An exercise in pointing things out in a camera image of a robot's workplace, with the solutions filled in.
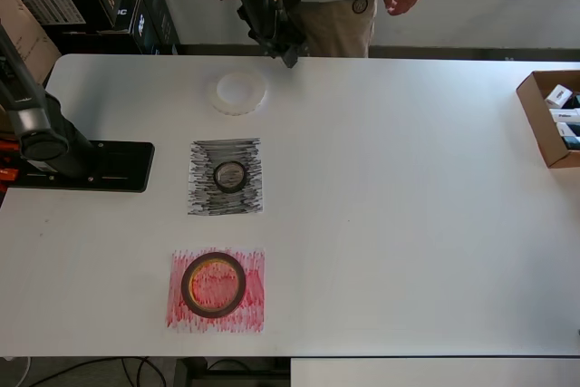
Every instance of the beige pants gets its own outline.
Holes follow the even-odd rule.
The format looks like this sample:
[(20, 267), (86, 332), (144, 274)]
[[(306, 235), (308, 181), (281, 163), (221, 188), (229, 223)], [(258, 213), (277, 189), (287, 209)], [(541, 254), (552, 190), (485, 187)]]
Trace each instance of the beige pants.
[(311, 56), (366, 58), (377, 0), (303, 2), (292, 12), (306, 34)]

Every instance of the white table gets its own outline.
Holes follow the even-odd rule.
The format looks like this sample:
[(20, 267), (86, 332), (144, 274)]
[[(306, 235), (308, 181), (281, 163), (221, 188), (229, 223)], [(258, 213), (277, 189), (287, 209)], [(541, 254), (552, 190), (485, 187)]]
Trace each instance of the white table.
[[(208, 83), (269, 82), (228, 117)], [(90, 139), (151, 141), (143, 194), (10, 189), (0, 355), (580, 351), (580, 170), (549, 170), (515, 94), (578, 64), (65, 56), (48, 90)], [(187, 215), (189, 144), (260, 137), (265, 212)], [(263, 247), (262, 334), (164, 324), (170, 256)]]
[(580, 363), (545, 358), (293, 359), (292, 387), (578, 387)]

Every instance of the floor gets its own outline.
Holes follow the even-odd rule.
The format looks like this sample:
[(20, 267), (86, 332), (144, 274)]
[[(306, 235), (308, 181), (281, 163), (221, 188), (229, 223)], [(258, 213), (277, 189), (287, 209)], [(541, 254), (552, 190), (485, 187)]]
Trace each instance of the floor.
[[(64, 370), (75, 364), (93, 360), (92, 358), (33, 358), (30, 372), (24, 380), (22, 387), (27, 387), (33, 382), (39, 381), (46, 376)], [(173, 386), (176, 359), (174, 358), (151, 358), (152, 363), (157, 365), (166, 378), (168, 387)], [(135, 383), (135, 374), (139, 366), (138, 360), (127, 361), (127, 369)], [(0, 358), (0, 387), (15, 387), (26, 367), (25, 358), (16, 358), (11, 362)], [(160, 387), (159, 376), (149, 367), (142, 370), (141, 387)], [(58, 378), (44, 382), (43, 387), (131, 387), (121, 362), (96, 363), (59, 376)]]

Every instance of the red scribbled paper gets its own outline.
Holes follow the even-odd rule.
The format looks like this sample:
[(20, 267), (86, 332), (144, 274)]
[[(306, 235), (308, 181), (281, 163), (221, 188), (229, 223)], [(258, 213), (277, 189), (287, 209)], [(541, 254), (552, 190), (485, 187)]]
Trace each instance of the red scribbled paper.
[[(181, 296), (181, 278), (189, 264), (206, 253), (223, 252), (235, 258), (246, 273), (244, 299), (232, 313), (218, 319), (207, 319), (193, 314)], [(178, 251), (173, 254), (169, 299), (165, 323), (168, 328), (182, 333), (260, 333), (264, 330), (264, 270), (265, 257), (262, 249), (216, 249)]]

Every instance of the black cable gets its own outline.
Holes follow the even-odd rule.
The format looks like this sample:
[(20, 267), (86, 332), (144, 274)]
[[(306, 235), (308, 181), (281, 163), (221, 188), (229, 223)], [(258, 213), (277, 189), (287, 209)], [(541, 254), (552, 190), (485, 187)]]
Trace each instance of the black cable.
[(158, 369), (158, 367), (155, 364), (153, 364), (148, 359), (143, 358), (143, 357), (105, 357), (105, 358), (98, 358), (96, 360), (90, 360), (89, 362), (75, 364), (74, 366), (71, 366), (68, 369), (64, 369), (63, 371), (60, 371), (60, 372), (57, 372), (57, 373), (55, 373), (53, 375), (47, 376), (46, 378), (43, 378), (40, 381), (37, 381), (37, 382), (34, 382), (34, 383), (30, 384), (28, 387), (36, 387), (37, 385), (40, 385), (43, 382), (50, 381), (50, 380), (52, 380), (52, 379), (54, 379), (54, 378), (56, 378), (58, 376), (61, 376), (61, 375), (65, 374), (65, 373), (68, 373), (68, 372), (73, 371), (75, 369), (78, 369), (80, 367), (88, 366), (89, 364), (104, 363), (104, 362), (113, 362), (113, 361), (116, 361), (116, 360), (123, 360), (123, 359), (140, 360), (141, 363), (148, 364), (151, 367), (151, 369), (153, 369), (157, 373), (157, 375), (159, 375), (159, 377), (161, 379), (161, 382), (163, 383), (163, 387), (167, 387), (167, 381), (165, 380), (165, 377), (163, 376), (163, 373), (161, 373), (161, 371)]
[(235, 360), (233, 358), (224, 358), (223, 360), (217, 360), (215, 363), (213, 363), (211, 366), (208, 367), (208, 370), (210, 371), (212, 367), (214, 367), (216, 364), (219, 363), (235, 363), (243, 367), (244, 370), (246, 370), (246, 372), (252, 372), (252, 370), (245, 363), (242, 363), (239, 360)]
[(149, 362), (149, 357), (145, 357), (143, 360), (141, 360), (141, 363), (139, 363), (139, 367), (137, 368), (136, 387), (141, 387), (141, 369), (143, 368), (143, 364), (145, 364), (145, 362)]
[(121, 358), (121, 364), (123, 365), (123, 371), (125, 372), (125, 376), (127, 377), (127, 381), (130, 384), (130, 387), (135, 387), (135, 384), (133, 384), (133, 381), (131, 380), (131, 377), (129, 376), (129, 371), (127, 370), (127, 366), (125, 365), (125, 359)]

